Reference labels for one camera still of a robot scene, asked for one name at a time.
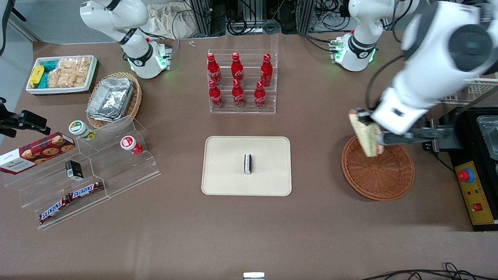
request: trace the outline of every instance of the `teal package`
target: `teal package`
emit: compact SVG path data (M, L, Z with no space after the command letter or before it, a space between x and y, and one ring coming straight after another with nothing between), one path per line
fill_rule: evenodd
M45 72L50 72L57 68L58 60L45 61L43 63L43 67L45 67Z
M43 73L41 76L40 83L38 84L39 89L48 89L48 73Z

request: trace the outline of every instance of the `round wicker tray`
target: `round wicker tray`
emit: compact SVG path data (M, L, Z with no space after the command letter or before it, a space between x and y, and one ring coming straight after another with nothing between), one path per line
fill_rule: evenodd
M385 146L383 154L367 157L356 136L344 146L341 166L356 191L378 201L405 195L415 178L413 161L403 146Z
M133 75L131 75L129 73L123 73L123 72L118 72L118 73L108 75L104 79L106 79L106 78L118 78L118 79L127 78L130 81L133 81L135 83L133 91L132 91L133 95L131 96L131 98L129 100L128 108L126 109L125 116L132 115L133 117L136 117L136 114L138 113L138 109L140 107L140 102L142 101L142 89L141 89L140 84L138 83L137 79ZM100 82L94 87L92 94L90 95L90 99L88 101L88 104L90 104L90 102L92 101L92 98L95 95L97 88L99 87L100 83L102 83L102 81L104 79L100 80ZM100 128L100 127L103 127L106 124L110 123L110 122L105 122L105 121L94 120L94 119L90 118L90 116L88 116L88 115L87 115L87 119L88 119L88 122L95 128Z

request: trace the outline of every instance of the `bottle cap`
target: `bottle cap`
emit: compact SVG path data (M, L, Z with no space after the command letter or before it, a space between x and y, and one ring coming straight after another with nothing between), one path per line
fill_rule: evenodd
M74 121L69 125L69 132L74 135L81 135L87 130L87 125L82 121Z
M136 140L132 136L125 136L121 139L121 148L131 150L136 146Z

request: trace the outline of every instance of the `cookie box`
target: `cookie box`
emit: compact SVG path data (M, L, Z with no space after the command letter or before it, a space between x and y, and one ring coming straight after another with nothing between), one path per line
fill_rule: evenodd
M60 132L22 146L0 157L0 171L18 174L75 148L74 140Z
M92 61L90 62L90 68L88 69L87 79L83 87L38 89L38 88L33 88L28 82L26 83L26 91L33 95L64 95L64 94L87 93L86 91L88 91L92 85L94 73L98 62L97 58L93 55L83 55L83 56L91 57L92 59ZM33 72L36 66L43 65L45 61L54 61L54 60L61 60L62 58L77 58L77 57L78 56L53 56L53 57L37 58L34 62L31 73Z

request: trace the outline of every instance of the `table surface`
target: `table surface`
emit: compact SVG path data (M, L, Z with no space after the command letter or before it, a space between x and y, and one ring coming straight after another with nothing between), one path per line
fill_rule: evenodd
M333 38L338 33L322 34ZM498 276L496 233L473 233L457 180L419 145L408 146L415 182L402 198L375 202L346 182L340 155L353 135L348 110L364 106L366 84L400 54L385 34L375 59L353 73L297 35L223 36L181 42L171 70L139 82L137 119L162 175L48 230L37 230L18 193L0 188L0 279L361 279L401 269L459 269ZM208 49L278 49L273 116L211 115ZM116 43L35 43L34 57L95 55L97 79L130 72ZM402 67L379 76L378 95ZM17 111L48 119L53 131L85 120L88 94L35 97ZM20 131L3 152L41 138ZM201 191L209 136L285 136L291 142L292 192L286 197L207 196Z

